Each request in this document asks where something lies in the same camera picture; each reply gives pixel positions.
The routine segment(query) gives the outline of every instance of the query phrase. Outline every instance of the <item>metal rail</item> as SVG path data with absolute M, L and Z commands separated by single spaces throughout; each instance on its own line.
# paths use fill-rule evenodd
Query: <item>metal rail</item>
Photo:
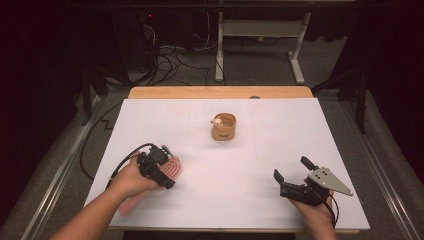
M 390 182 L 390 178 L 384 171 L 381 161 L 375 154 L 367 136 L 362 134 L 356 125 L 355 114 L 353 113 L 352 108 L 348 102 L 342 102 L 341 105 L 343 111 L 348 116 L 350 123 L 355 129 L 355 132 L 358 135 L 366 154 L 368 155 L 371 172 L 373 173 L 376 182 L 387 201 L 387 205 L 392 211 L 392 214 L 396 219 L 400 230 L 402 231 L 402 234 L 407 240 L 421 240 L 419 233 L 417 232 L 414 224 L 408 216 L 408 213 L 406 212 L 402 199 L 396 193 L 396 190 Z
M 92 119 L 95 119 L 95 117 L 98 115 L 101 104 L 103 102 L 104 101 L 101 100 L 98 96 L 96 96 L 96 98 L 93 100 L 93 109 L 95 110 L 93 112 Z M 74 163 L 77 159 L 75 156 L 80 151 L 81 143 L 84 141 L 88 132 L 93 127 L 92 123 L 93 121 L 89 121 L 87 125 L 85 125 L 83 129 L 80 130 L 73 147 L 66 155 L 63 163 L 59 166 L 52 182 L 50 183 L 49 188 L 47 189 L 43 199 L 40 202 L 40 205 L 38 206 L 34 216 L 28 224 L 28 227 L 21 238 L 22 240 L 38 239 L 40 237 L 40 234 L 42 233 L 44 226 L 47 223 L 47 220 L 49 219 L 49 216 L 53 211 L 53 208 L 56 205 L 56 202 L 59 199 L 60 194 L 66 184 L 69 174 L 72 171 L 72 167 L 74 166 Z
M 76 11 L 97 11 L 97 12 L 116 12 L 116 11 L 281 11 L 281 10 L 381 10 L 393 9 L 392 4 L 366 4 L 356 2 L 278 2 L 278 3 L 198 3 L 198 4 L 68 4 L 67 7 Z

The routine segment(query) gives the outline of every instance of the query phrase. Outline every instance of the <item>small wooden container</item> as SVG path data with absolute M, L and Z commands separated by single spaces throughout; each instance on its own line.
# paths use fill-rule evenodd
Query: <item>small wooden container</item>
M 222 125 L 212 127 L 212 138 L 217 141 L 229 141 L 236 133 L 236 117 L 231 113 L 219 113 L 214 119 L 221 118 Z

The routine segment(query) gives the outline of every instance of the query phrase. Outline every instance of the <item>black device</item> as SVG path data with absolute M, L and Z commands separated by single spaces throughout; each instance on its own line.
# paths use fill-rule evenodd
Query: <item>black device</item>
M 336 226 L 338 216 L 335 217 L 333 210 L 327 203 L 330 190 L 334 190 L 349 196 L 353 196 L 352 191 L 346 187 L 328 168 L 318 167 L 307 157 L 302 156 L 300 160 L 310 171 L 305 182 L 306 184 L 296 185 L 284 181 L 284 177 L 274 170 L 274 179 L 280 184 L 280 196 L 302 202 L 311 206 L 324 204 L 333 216 L 333 226 Z
M 165 187 L 166 189 L 170 189 L 174 186 L 175 181 L 166 176 L 159 168 L 160 166 L 168 162 L 168 155 L 173 157 L 171 151 L 169 151 L 168 147 L 165 145 L 162 145 L 161 148 L 158 148 L 152 143 L 146 143 L 134 149 L 130 154 L 128 154 L 127 157 L 124 158 L 124 160 L 121 161 L 121 163 L 118 165 L 118 167 L 116 167 L 115 171 L 112 173 L 112 176 L 110 177 L 106 188 L 108 188 L 109 185 L 112 183 L 113 178 L 118 174 L 119 169 L 121 169 L 122 165 L 126 161 L 134 157 L 135 152 L 147 146 L 150 146 L 149 153 L 141 152 L 140 155 L 137 155 L 137 163 L 140 169 L 140 174 L 146 178 L 152 179 L 153 181 L 157 182 L 159 186 Z
M 175 181 L 166 176 L 160 169 L 159 166 L 168 162 L 169 149 L 166 146 L 162 146 L 162 149 L 157 146 L 150 148 L 149 154 L 142 152 L 138 156 L 138 167 L 140 173 L 144 177 L 150 178 L 157 182 L 159 186 L 170 189 L 174 186 Z

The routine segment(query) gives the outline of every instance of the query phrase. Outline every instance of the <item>human arm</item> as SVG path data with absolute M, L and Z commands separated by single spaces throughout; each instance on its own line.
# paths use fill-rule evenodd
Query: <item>human arm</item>
M 290 200 L 290 202 L 302 214 L 307 230 L 314 240 L 337 239 L 334 232 L 333 216 L 324 204 L 310 206 L 294 200 Z M 330 196 L 327 198 L 327 204 L 330 207 L 332 205 Z
M 119 171 L 112 184 L 51 239 L 100 239 L 122 202 L 146 190 L 157 188 L 159 185 L 156 182 L 140 174 L 137 157 L 133 156 L 130 163 Z

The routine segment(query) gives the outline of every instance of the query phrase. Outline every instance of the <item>handheld controller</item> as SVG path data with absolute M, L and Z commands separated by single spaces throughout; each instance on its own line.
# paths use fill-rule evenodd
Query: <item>handheld controller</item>
M 307 157 L 300 160 L 312 172 L 306 178 L 306 185 L 295 185 L 284 182 L 284 177 L 274 170 L 274 179 L 280 184 L 280 196 L 286 197 L 304 204 L 317 206 L 325 202 L 329 196 L 329 190 L 334 190 L 349 196 L 352 191 L 346 187 L 328 168 L 314 165 Z

